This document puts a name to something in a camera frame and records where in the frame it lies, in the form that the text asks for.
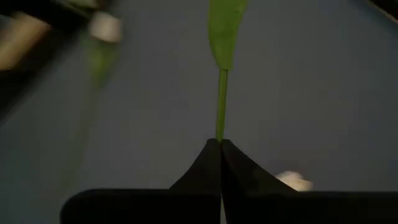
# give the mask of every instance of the gray surface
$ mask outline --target gray surface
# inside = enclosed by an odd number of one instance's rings
[[[169,187],[213,136],[207,1],[120,1],[122,58],[71,189]],[[317,190],[396,190],[398,31],[355,1],[252,0],[228,89],[226,138]],[[0,223],[56,223],[60,170],[86,103],[82,46],[0,126]]]

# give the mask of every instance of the green stem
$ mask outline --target green stem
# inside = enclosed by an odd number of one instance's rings
[[[217,125],[216,125],[216,139],[218,142],[221,142],[224,138],[227,83],[228,83],[228,70],[220,69],[220,74],[218,77],[218,104],[217,104]]]

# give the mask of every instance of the plant stem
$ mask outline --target plant stem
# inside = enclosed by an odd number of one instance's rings
[[[228,83],[228,70],[220,69],[220,74],[218,76],[218,104],[217,104],[217,124],[216,124],[216,139],[218,142],[221,142],[224,138],[227,83]]]

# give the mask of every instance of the leaf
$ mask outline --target leaf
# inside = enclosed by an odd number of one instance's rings
[[[236,36],[246,4],[247,0],[210,0],[208,38],[221,69],[232,69]]]

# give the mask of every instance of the gray background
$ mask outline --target gray background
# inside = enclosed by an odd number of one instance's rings
[[[167,188],[215,133],[208,1],[119,1],[121,58],[77,181]],[[229,76],[225,137],[315,190],[397,190],[398,27],[362,1],[250,0]],[[80,37],[0,124],[0,223],[57,223],[60,172],[87,103]]]

